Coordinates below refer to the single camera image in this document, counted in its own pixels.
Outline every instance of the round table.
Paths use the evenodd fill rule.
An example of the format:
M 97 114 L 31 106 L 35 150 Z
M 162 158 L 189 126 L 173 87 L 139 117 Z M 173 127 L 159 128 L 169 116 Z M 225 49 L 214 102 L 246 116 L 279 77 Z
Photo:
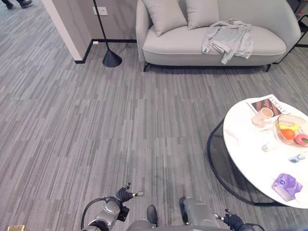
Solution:
M 238 199 L 257 206 L 291 206 L 308 208 L 308 148 L 293 147 L 280 141 L 270 129 L 260 129 L 252 124 L 251 118 L 255 112 L 247 102 L 255 102 L 258 98 L 247 99 L 235 104 L 224 120 L 213 130 L 207 142 L 207 154 L 212 170 L 220 183 Z M 308 121 L 308 116 L 296 108 L 280 102 L 291 115 Z M 233 192 L 219 177 L 214 168 L 210 154 L 210 143 L 214 133 L 223 124 L 223 138 L 228 153 L 245 178 L 263 194 L 274 200 L 274 203 L 255 203 L 248 201 Z M 274 147 L 265 152 L 262 146 L 270 142 Z M 306 159 L 291 163 L 288 159 L 298 154 L 304 154 Z M 272 185 L 281 173 L 290 174 L 303 185 L 301 192 L 295 194 L 296 199 L 286 202 L 277 194 Z

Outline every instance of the sofa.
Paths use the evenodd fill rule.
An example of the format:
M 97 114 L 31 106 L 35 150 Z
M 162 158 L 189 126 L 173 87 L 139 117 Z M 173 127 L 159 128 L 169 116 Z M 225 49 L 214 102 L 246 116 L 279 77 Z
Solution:
M 233 57 L 227 66 L 257 66 L 279 63 L 298 42 L 301 32 L 286 0 L 217 0 L 219 20 L 236 18 L 252 25 L 253 51 L 248 59 Z M 184 0 L 180 9 L 187 19 Z M 174 28 L 157 36 L 142 0 L 137 2 L 136 36 L 139 61 L 167 66 L 222 66 L 222 54 L 211 49 L 202 53 L 202 38 L 208 26 L 188 30 Z

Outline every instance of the magazine cover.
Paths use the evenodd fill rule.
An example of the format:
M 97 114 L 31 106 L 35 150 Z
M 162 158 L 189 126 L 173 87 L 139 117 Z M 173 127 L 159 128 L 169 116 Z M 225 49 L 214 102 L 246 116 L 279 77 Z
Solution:
M 261 97 L 255 102 L 247 102 L 247 103 L 255 113 L 260 111 L 263 107 L 267 107 L 273 111 L 274 113 L 273 117 L 281 114 L 289 114 L 282 107 L 280 101 L 273 94 Z

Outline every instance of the person's foot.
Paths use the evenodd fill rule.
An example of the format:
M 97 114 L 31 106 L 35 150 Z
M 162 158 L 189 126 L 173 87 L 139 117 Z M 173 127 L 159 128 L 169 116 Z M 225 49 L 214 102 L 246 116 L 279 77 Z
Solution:
M 146 216 L 151 224 L 155 224 L 157 226 L 158 218 L 157 211 L 154 205 L 149 205 L 148 209 L 146 210 Z
M 6 5 L 6 7 L 8 8 L 8 10 L 11 10 L 13 8 L 13 4 L 11 4 L 10 2 Z
M 27 8 L 32 4 L 32 0 L 28 0 L 28 1 L 23 1 L 23 3 L 20 4 L 21 8 Z

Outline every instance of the lamp base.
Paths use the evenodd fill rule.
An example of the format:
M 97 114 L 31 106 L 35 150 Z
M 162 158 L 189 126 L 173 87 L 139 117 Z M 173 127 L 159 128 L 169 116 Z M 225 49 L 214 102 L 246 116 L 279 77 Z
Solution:
M 103 59 L 103 64 L 107 67 L 119 66 L 122 63 L 122 58 L 111 50 L 107 50 Z

